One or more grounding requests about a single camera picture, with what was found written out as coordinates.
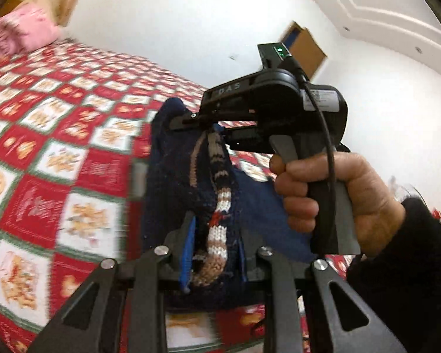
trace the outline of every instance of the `checkered quilt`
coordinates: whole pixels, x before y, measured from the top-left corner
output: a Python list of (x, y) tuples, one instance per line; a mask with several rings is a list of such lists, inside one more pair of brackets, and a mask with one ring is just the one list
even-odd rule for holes
[[(195, 111), (202, 93), (146, 58), (71, 42), (0, 60), (0, 336), (13, 352), (26, 351), (102, 258), (135, 256), (132, 159), (148, 155), (167, 98)], [(254, 179), (271, 174), (267, 156), (230, 153)], [(167, 315), (169, 348), (260, 349), (250, 329), (263, 314)]]

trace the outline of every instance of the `hand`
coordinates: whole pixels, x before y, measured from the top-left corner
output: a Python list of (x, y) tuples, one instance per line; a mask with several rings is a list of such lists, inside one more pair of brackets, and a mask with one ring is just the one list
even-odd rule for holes
[[(313, 231), (318, 203), (306, 197), (307, 183), (328, 177), (327, 156), (320, 154), (285, 165), (280, 156), (274, 155), (269, 165), (278, 175), (275, 189), (284, 196), (289, 226), (298, 232)], [(376, 256), (402, 225), (405, 208), (361, 155), (336, 152), (335, 175), (347, 186), (361, 250), (368, 257)]]

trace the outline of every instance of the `white ceiling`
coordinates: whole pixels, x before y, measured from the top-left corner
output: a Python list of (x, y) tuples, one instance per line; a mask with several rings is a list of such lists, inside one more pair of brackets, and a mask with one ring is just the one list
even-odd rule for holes
[(441, 74), (441, 25), (424, 0), (315, 2), (344, 37), (398, 51)]

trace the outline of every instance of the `finger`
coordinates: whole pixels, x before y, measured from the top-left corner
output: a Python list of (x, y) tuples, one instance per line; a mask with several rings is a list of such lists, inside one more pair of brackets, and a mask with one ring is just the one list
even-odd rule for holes
[(288, 217), (287, 224), (297, 232), (312, 232), (315, 228), (315, 219), (299, 219), (296, 217)]
[(283, 160), (279, 155), (273, 155), (273, 157), (269, 160), (269, 169), (272, 173), (280, 175), (285, 172), (286, 165), (283, 163)]
[(318, 203), (311, 198), (284, 198), (284, 209), (292, 217), (313, 219), (318, 214)]
[[(366, 173), (370, 166), (359, 154), (335, 152), (335, 176), (337, 180), (349, 182)], [(308, 159), (294, 160), (287, 164), (288, 172), (294, 180), (317, 182), (328, 177), (328, 159), (326, 154), (318, 154)]]
[(307, 183), (293, 180), (288, 173), (276, 177), (275, 190), (278, 195), (303, 197), (307, 195), (307, 189)]

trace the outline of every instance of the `black cable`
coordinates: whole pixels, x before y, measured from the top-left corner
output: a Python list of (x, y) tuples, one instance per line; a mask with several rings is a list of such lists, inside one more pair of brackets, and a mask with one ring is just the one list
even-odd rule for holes
[(322, 111), (318, 107), (318, 103), (315, 100), (314, 95), (309, 89), (308, 82), (303, 82), (302, 87), (307, 93), (307, 96), (309, 97), (310, 102), (312, 103), (312, 106), (314, 106), (315, 111), (317, 112), (318, 119), (320, 122), (320, 127), (322, 128), (323, 137), (325, 139), (325, 149), (327, 152), (327, 160), (328, 160), (328, 190), (330, 194), (330, 208), (329, 208), (329, 214), (330, 214), (330, 233), (327, 238), (327, 245), (330, 244), (333, 236), (334, 236), (334, 230), (335, 230), (335, 211), (336, 211), (336, 177), (335, 177), (335, 158), (333, 155), (333, 149), (334, 146), (332, 144), (332, 139), (330, 137), (330, 132), (328, 131), (327, 122), (325, 121), (325, 117), (323, 116)]

